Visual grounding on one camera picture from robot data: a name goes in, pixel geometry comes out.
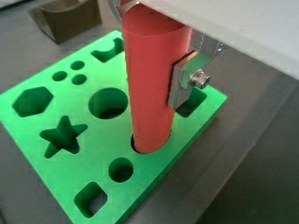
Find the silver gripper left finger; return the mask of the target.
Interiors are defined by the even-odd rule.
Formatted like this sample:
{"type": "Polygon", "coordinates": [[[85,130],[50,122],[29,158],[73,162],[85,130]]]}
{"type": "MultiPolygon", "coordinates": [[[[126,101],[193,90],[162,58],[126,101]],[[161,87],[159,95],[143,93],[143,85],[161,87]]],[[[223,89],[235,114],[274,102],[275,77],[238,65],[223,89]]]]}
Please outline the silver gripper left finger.
{"type": "Polygon", "coordinates": [[[139,4],[138,0],[107,0],[110,9],[117,17],[117,22],[122,24],[127,11],[139,4]]]}

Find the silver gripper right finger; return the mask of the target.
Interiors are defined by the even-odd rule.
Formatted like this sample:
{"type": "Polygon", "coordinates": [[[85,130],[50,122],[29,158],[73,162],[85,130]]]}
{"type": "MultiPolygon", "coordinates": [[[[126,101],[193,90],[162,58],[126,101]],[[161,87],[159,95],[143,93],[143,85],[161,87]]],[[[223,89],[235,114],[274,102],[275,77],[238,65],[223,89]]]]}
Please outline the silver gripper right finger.
{"type": "Polygon", "coordinates": [[[205,89],[211,77],[203,68],[221,54],[225,44],[207,34],[194,30],[187,53],[173,64],[173,82],[169,105],[178,109],[190,99],[193,88],[205,89]]]}

